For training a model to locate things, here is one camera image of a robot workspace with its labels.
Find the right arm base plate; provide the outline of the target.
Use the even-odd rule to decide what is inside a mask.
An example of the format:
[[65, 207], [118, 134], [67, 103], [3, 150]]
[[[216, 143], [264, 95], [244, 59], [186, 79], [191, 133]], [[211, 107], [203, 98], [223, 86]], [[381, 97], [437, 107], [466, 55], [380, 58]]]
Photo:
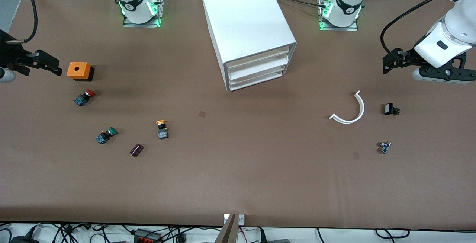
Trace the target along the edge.
[[136, 24], [132, 23], [123, 13], [123, 24], [125, 28], [160, 28], [162, 24], [162, 16], [164, 9], [165, 0], [155, 0], [153, 4], [150, 4], [150, 10], [155, 13], [155, 15], [145, 23]]

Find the white largest-front cabinet drawer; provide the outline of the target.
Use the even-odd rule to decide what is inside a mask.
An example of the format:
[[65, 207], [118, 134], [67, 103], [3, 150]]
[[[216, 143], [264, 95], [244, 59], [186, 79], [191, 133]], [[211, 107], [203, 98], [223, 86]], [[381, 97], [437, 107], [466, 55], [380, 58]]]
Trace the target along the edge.
[[247, 56], [247, 57], [244, 57], [244, 58], [239, 58], [238, 60], [233, 60], [233, 61], [230, 61], [230, 62], [226, 63], [226, 67], [228, 69], [237, 68], [237, 67], [240, 67], [242, 65], [251, 64], [253, 62], [263, 61], [263, 60], [266, 60], [267, 58], [274, 58], [274, 57], [280, 56], [282, 54], [284, 54], [286, 56], [289, 53], [289, 50], [290, 50], [290, 47], [286, 46], [286, 47], [280, 47], [280, 48], [277, 48], [277, 49], [262, 52], [262, 53], [259, 53], [259, 54], [256, 54], [256, 55]]

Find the yellow push button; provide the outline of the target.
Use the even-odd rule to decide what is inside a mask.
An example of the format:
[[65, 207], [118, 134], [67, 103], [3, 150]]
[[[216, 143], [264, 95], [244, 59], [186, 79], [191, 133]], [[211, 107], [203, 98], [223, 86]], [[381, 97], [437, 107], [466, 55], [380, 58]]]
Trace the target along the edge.
[[163, 140], [168, 138], [168, 128], [165, 120], [159, 120], [156, 122], [158, 128], [158, 138]]

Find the green push button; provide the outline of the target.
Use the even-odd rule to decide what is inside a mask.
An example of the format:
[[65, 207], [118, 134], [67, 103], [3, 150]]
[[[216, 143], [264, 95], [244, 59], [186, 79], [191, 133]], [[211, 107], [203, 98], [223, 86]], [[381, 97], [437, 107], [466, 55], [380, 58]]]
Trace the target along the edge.
[[99, 135], [97, 135], [96, 141], [98, 144], [106, 144], [110, 138], [117, 134], [117, 130], [114, 127], [110, 127], [108, 130], [102, 131]]

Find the grey metal beam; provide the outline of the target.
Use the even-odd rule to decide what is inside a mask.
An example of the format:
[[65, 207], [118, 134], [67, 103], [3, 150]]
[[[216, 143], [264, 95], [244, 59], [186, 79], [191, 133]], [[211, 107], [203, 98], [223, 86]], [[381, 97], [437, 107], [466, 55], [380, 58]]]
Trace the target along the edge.
[[238, 228], [238, 214], [231, 214], [214, 243], [237, 243]]

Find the red push button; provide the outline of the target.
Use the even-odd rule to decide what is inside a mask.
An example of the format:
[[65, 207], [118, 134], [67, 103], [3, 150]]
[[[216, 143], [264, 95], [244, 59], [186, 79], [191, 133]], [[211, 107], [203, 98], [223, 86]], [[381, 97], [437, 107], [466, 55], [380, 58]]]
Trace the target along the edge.
[[84, 106], [91, 98], [95, 96], [95, 92], [86, 89], [85, 92], [81, 93], [74, 99], [74, 103], [77, 104], [78, 106], [82, 107]]

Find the black power strip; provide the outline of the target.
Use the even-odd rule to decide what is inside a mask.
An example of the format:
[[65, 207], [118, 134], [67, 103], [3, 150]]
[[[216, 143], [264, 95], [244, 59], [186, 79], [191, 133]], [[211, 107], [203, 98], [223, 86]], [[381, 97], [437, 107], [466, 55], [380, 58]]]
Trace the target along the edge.
[[137, 229], [133, 231], [133, 235], [133, 243], [159, 243], [162, 238], [160, 233], [144, 229]]

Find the white curved plastic piece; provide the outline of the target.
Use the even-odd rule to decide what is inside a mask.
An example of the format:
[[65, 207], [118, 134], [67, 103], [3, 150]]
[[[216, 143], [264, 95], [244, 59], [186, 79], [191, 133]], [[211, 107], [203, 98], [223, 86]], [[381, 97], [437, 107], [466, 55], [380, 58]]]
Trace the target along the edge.
[[362, 96], [360, 95], [360, 92], [361, 91], [358, 90], [353, 95], [355, 97], [355, 99], [357, 100], [358, 104], [359, 104], [359, 112], [358, 112], [357, 117], [355, 117], [355, 119], [345, 120], [345, 119], [342, 119], [341, 117], [339, 117], [336, 114], [332, 114], [328, 119], [333, 120], [337, 123], [346, 124], [346, 125], [355, 123], [356, 121], [360, 120], [362, 118], [362, 116], [364, 115], [364, 109], [365, 109], [364, 100], [362, 99]]

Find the orange box with hole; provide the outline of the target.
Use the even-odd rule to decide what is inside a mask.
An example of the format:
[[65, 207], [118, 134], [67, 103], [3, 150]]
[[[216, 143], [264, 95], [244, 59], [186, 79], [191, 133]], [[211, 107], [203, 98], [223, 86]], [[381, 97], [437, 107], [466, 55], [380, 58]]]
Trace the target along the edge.
[[70, 62], [67, 76], [78, 82], [92, 82], [95, 69], [88, 62]]

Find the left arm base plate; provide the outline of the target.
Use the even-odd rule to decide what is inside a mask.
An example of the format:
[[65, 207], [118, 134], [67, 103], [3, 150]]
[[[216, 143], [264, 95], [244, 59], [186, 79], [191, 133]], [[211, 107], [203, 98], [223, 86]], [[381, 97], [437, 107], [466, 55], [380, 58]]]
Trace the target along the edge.
[[335, 26], [328, 19], [330, 12], [333, 9], [332, 1], [331, 0], [317, 0], [317, 1], [319, 5], [324, 6], [324, 7], [318, 8], [320, 31], [358, 31], [357, 19], [359, 14], [356, 15], [355, 20], [350, 26], [344, 26], [344, 27]]

